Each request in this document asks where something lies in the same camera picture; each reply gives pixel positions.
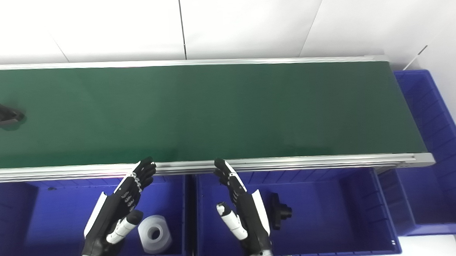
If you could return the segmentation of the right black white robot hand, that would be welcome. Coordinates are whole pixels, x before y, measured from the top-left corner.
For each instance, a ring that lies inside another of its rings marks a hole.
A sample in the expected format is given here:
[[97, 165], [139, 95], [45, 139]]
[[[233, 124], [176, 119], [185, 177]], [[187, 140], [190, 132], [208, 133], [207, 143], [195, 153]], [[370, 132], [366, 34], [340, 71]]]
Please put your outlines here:
[[216, 204], [217, 213], [238, 239], [243, 256], [273, 256], [270, 225], [259, 190], [249, 193], [239, 174], [222, 158], [214, 161], [214, 174], [225, 185], [236, 208], [222, 201]]

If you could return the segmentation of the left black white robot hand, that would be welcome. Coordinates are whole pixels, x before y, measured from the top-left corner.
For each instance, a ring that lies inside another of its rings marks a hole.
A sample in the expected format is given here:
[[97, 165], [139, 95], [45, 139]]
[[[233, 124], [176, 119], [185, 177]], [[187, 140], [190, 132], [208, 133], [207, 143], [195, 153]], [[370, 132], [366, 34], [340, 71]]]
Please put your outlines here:
[[125, 237], [142, 221], [136, 209], [142, 191], [153, 181], [156, 164], [152, 157], [140, 160], [114, 192], [102, 192], [84, 229], [81, 256], [118, 256]]

